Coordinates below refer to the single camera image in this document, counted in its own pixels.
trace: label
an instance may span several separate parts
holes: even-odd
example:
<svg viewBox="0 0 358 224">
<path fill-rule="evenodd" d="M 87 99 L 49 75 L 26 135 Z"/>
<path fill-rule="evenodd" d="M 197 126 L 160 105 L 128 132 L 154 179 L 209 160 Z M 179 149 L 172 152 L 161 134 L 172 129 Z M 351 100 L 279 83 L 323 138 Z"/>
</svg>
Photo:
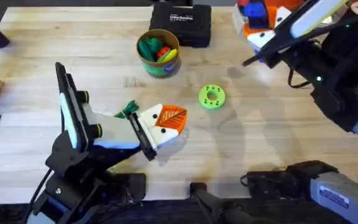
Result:
<svg viewBox="0 0 358 224">
<path fill-rule="evenodd" d="M 168 75 L 176 69 L 177 61 L 177 58 L 173 59 L 171 62 L 166 63 L 163 67 L 153 67 L 143 62 L 143 66 L 151 75 Z"/>
<path fill-rule="evenodd" d="M 169 15 L 169 21 L 170 22 L 188 22 L 193 21 L 193 15 L 185 15 L 185 16 L 179 16 L 178 14 L 170 14 Z"/>
<path fill-rule="evenodd" d="M 349 208 L 349 199 L 335 191 L 328 189 L 326 187 L 320 186 L 320 194 L 337 204 L 340 204 L 344 208 Z"/>
<path fill-rule="evenodd" d="M 165 73 L 171 73 L 177 66 L 177 59 L 172 60 L 171 62 L 168 62 L 164 65 L 164 72 Z"/>
</svg>

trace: orange toy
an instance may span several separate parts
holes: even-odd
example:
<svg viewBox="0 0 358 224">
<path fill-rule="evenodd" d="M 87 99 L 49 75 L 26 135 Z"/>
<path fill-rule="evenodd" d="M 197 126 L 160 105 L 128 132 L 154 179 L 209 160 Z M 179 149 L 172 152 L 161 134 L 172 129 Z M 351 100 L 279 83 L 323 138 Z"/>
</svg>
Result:
<svg viewBox="0 0 358 224">
<path fill-rule="evenodd" d="M 163 105 L 156 126 L 176 129 L 179 134 L 185 127 L 187 110 L 179 106 Z"/>
</svg>

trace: orange block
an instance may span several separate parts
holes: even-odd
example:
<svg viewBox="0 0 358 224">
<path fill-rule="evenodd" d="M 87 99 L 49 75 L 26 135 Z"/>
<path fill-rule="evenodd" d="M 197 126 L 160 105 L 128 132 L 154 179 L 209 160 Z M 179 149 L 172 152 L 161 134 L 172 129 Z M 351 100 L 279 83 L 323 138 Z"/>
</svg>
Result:
<svg viewBox="0 0 358 224">
<path fill-rule="evenodd" d="M 179 106 L 163 105 L 156 126 L 176 129 L 179 134 L 183 131 L 187 119 L 187 110 Z"/>
<path fill-rule="evenodd" d="M 281 7 L 284 6 L 289 10 L 293 10 L 303 3 L 303 0 L 265 0 L 266 6 Z"/>
</svg>

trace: green gear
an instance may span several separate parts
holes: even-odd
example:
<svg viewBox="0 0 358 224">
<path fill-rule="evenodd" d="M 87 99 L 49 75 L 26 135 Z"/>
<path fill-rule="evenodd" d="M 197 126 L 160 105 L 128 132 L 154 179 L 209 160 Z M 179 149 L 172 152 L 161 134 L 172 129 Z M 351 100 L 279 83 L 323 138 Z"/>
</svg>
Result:
<svg viewBox="0 0 358 224">
<path fill-rule="evenodd" d="M 216 99 L 210 100 L 208 98 L 208 94 L 215 95 Z M 216 110 L 224 104 L 224 101 L 226 100 L 226 94 L 220 86 L 205 85 L 204 87 L 202 87 L 200 93 L 198 94 L 198 100 L 200 101 L 201 105 L 203 105 L 206 109 Z"/>
</svg>

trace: orange object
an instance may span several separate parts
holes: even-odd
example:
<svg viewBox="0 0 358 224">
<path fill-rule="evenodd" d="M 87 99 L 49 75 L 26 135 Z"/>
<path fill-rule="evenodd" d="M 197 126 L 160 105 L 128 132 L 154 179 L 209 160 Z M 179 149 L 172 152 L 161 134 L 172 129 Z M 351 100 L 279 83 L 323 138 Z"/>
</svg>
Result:
<svg viewBox="0 0 358 224">
<path fill-rule="evenodd" d="M 276 23 L 276 13 L 277 7 L 267 6 L 267 15 L 268 15 L 268 24 L 271 29 L 274 29 L 274 24 Z M 248 37 L 249 34 L 254 34 L 258 32 L 268 31 L 269 29 L 251 29 L 249 28 L 248 22 L 244 24 L 244 35 Z"/>
<path fill-rule="evenodd" d="M 281 7 L 284 6 L 289 10 L 294 10 L 303 0 L 265 0 L 266 6 Z"/>
<path fill-rule="evenodd" d="M 163 105 L 156 126 L 176 129 L 179 134 L 183 131 L 187 119 L 187 110 L 179 106 Z"/>
</svg>

